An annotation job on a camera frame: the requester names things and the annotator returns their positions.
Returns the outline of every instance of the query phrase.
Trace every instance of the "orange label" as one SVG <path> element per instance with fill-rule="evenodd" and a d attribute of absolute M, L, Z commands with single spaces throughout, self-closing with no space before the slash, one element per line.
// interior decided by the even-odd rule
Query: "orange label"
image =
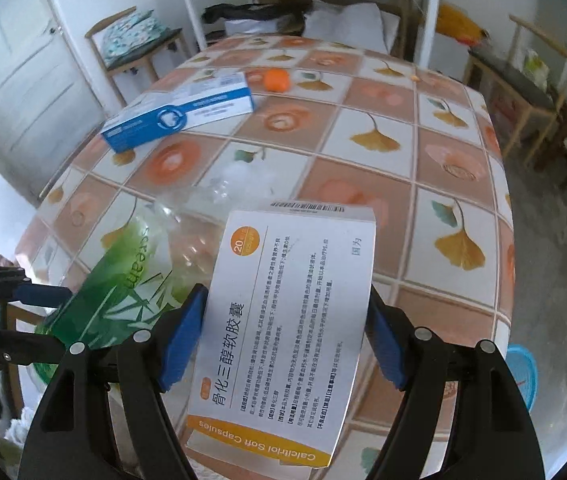
<path fill-rule="evenodd" d="M 210 398 L 210 387 L 212 386 L 212 381 L 209 377 L 204 377 L 201 381 L 201 399 L 208 400 Z"/>
<path fill-rule="evenodd" d="M 294 465 L 327 467 L 330 455 L 293 440 L 207 416 L 188 415 L 188 428 L 231 446 Z"/>
<path fill-rule="evenodd" d="M 232 234 L 230 247 L 234 254 L 249 256 L 259 247 L 259 232 L 254 227 L 240 227 Z"/>

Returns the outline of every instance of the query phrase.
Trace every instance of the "floral cushion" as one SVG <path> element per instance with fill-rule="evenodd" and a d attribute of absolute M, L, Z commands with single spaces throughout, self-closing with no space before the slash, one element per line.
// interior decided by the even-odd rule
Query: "floral cushion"
<path fill-rule="evenodd" d="M 106 30 L 102 43 L 102 56 L 106 67 L 111 67 L 116 60 L 132 50 L 158 39 L 168 30 L 151 14 L 152 10 L 135 11 Z"/>

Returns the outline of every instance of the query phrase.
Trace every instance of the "blue and white box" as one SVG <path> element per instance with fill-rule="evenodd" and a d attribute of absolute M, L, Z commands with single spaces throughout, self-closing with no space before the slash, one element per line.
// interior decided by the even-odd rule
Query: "blue and white box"
<path fill-rule="evenodd" d="M 117 153 L 181 130 L 254 111 L 246 76 L 235 73 L 185 85 L 172 92 L 147 92 L 103 125 Z"/>

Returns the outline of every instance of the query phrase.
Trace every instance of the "white box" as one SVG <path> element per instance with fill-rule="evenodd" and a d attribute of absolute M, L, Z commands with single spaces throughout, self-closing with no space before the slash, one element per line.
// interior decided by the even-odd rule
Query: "white box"
<path fill-rule="evenodd" d="M 188 426 L 291 465 L 328 466 L 355 380 L 374 241 L 367 207 L 295 201 L 233 211 Z"/>
<path fill-rule="evenodd" d="M 117 153 L 200 124 L 248 114 L 252 93 L 243 73 L 182 86 L 172 92 L 147 92 L 106 121 L 101 134 Z"/>

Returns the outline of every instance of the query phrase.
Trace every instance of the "screw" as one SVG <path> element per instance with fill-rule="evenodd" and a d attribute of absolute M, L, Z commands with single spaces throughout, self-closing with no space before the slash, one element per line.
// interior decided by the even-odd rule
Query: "screw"
<path fill-rule="evenodd" d="M 70 353 L 72 355 L 79 355 L 85 349 L 86 349 L 86 345 L 81 343 L 81 341 L 77 341 L 76 343 L 73 343 L 72 346 L 70 347 Z"/>
<path fill-rule="evenodd" d="M 427 328 L 420 326 L 415 330 L 415 337 L 421 341 L 430 341 L 433 338 L 433 333 Z"/>
<path fill-rule="evenodd" d="M 479 343 L 479 348 L 481 348 L 486 354 L 493 354 L 497 349 L 495 344 L 488 339 L 484 339 L 481 343 Z"/>
<path fill-rule="evenodd" d="M 138 332 L 134 333 L 134 336 L 132 336 L 132 338 L 137 343 L 145 343 L 148 339 L 150 339 L 150 336 L 150 330 L 139 330 Z"/>

